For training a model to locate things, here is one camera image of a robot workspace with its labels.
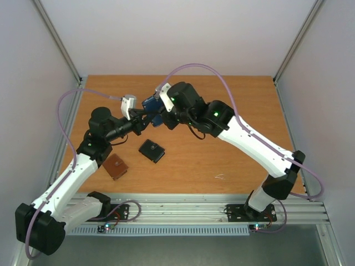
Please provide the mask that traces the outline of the dark blue card holder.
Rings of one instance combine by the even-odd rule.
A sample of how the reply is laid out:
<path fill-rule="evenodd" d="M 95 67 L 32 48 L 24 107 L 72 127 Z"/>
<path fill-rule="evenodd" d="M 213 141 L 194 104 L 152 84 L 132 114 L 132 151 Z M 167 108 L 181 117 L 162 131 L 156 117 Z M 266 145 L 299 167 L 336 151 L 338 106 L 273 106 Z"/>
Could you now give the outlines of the dark blue card holder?
<path fill-rule="evenodd" d="M 142 103 L 143 109 L 149 113 L 148 117 L 151 118 L 151 124 L 153 127 L 158 127 L 163 123 L 163 119 L 159 114 L 159 110 L 164 106 L 160 99 L 156 99 L 154 96 L 150 96 L 145 99 Z"/>

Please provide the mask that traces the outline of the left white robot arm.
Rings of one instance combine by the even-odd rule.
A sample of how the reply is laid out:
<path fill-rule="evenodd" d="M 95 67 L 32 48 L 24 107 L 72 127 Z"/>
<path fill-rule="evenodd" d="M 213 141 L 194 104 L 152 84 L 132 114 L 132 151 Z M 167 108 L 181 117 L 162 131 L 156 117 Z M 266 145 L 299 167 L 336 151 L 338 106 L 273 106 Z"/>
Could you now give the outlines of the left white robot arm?
<path fill-rule="evenodd" d="M 111 142 L 130 132 L 140 135 L 158 112 L 131 109 L 128 114 L 128 117 L 117 119 L 106 107 L 94 109 L 89 129 L 65 171 L 31 204 L 22 203 L 16 209 L 16 236 L 24 243 L 29 259 L 35 258 L 30 248 L 51 255 L 75 227 L 86 221 L 104 221 L 111 216 L 111 199 L 100 192 L 87 194 L 81 203 L 71 208 L 67 204 L 108 158 Z"/>

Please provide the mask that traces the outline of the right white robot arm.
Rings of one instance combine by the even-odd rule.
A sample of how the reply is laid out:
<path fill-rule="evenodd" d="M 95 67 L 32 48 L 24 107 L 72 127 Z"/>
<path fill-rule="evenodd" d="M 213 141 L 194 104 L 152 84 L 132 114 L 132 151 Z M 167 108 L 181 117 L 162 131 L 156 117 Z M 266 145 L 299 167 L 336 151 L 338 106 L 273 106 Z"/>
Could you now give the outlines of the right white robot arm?
<path fill-rule="evenodd" d="M 254 221 L 275 200 L 285 200 L 292 191 L 300 164 L 301 151 L 285 150 L 250 127 L 233 108 L 220 100 L 205 102 L 194 87 L 185 82 L 165 84 L 154 95 L 162 101 L 163 123 L 173 130 L 185 124 L 237 147 L 258 162 L 268 173 L 263 183 L 247 198 L 242 214 Z"/>

